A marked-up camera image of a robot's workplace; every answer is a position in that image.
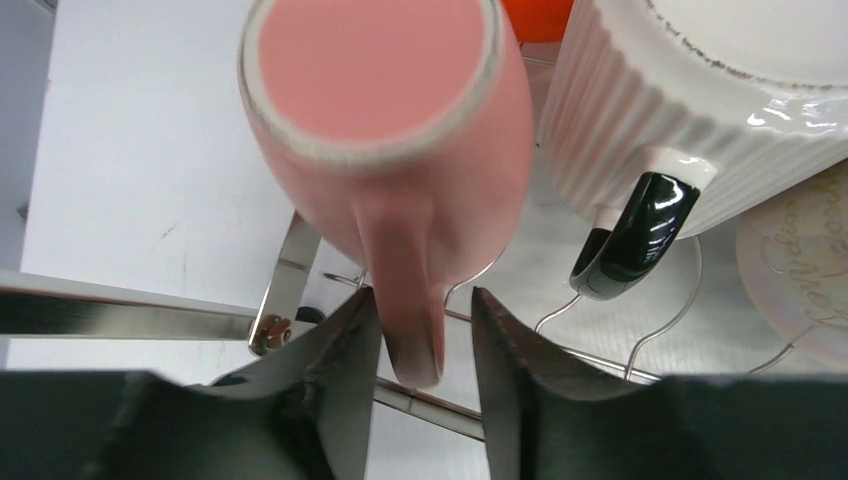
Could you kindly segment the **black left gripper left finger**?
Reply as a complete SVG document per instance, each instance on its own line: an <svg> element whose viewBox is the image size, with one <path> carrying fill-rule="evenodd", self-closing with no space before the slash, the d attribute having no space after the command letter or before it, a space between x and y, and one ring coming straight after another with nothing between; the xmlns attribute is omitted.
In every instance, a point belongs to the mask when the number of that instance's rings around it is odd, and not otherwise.
<svg viewBox="0 0 848 480"><path fill-rule="evenodd" d="M216 383L149 371L6 371L5 479L361 479L381 327L362 288Z"/></svg>

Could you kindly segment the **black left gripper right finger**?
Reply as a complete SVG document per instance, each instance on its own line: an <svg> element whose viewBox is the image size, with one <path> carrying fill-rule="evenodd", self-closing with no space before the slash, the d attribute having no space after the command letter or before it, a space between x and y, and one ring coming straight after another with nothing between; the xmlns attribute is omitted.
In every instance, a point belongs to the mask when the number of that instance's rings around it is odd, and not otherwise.
<svg viewBox="0 0 848 480"><path fill-rule="evenodd" d="M494 479L843 479L843 375L669 376L639 385L565 352L475 288Z"/></svg>

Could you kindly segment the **translucent pink glass mug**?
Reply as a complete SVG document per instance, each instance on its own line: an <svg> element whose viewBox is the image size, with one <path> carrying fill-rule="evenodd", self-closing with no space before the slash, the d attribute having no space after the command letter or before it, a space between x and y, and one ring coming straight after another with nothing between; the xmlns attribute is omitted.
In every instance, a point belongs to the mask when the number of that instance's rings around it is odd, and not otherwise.
<svg viewBox="0 0 848 480"><path fill-rule="evenodd" d="M784 340L846 367L846 162L744 212L736 258L753 305Z"/></svg>

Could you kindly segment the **stainless steel dish rack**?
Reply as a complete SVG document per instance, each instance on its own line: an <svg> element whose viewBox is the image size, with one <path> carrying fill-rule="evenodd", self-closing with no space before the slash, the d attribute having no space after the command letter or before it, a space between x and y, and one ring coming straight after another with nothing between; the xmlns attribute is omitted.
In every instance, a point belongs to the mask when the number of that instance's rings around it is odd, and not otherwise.
<svg viewBox="0 0 848 480"><path fill-rule="evenodd" d="M1 442L103 420L126 376L208 383L253 360L264 294L272 343L314 327L368 278L300 224L249 141L209 174L166 144L131 173L42 162L25 265L1 276ZM664 376L845 379L809 356L814 325L785 343L756 311L738 261L750 241L729 221L677 243L659 272L612 302L580 300L566 273L587 226L536 168L521 226L475 280L584 365L651 383Z"/></svg>

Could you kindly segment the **pink ceramic mug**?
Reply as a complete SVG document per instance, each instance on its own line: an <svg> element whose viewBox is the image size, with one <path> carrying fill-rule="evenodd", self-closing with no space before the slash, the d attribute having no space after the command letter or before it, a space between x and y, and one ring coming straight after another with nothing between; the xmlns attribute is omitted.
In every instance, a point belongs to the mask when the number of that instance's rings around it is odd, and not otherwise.
<svg viewBox="0 0 848 480"><path fill-rule="evenodd" d="M238 83L295 210L371 277L396 377L436 385L445 292L513 237L534 157L498 1L258 1Z"/></svg>

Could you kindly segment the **small clear glass cup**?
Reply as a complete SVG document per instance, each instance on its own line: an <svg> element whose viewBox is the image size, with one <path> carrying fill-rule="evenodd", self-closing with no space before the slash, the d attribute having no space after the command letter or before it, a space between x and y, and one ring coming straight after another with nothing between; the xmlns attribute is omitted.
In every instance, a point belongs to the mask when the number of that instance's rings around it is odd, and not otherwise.
<svg viewBox="0 0 848 480"><path fill-rule="evenodd" d="M570 286L615 298L671 244L847 156L843 1L577 1L538 127L591 231Z"/></svg>

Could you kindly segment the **orange plastic bowl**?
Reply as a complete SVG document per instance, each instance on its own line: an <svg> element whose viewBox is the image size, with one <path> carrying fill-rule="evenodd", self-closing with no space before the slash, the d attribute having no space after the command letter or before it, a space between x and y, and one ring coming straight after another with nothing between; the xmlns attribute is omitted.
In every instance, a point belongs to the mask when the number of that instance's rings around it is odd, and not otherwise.
<svg viewBox="0 0 848 480"><path fill-rule="evenodd" d="M551 43L563 38L574 0L502 0L520 43Z"/></svg>

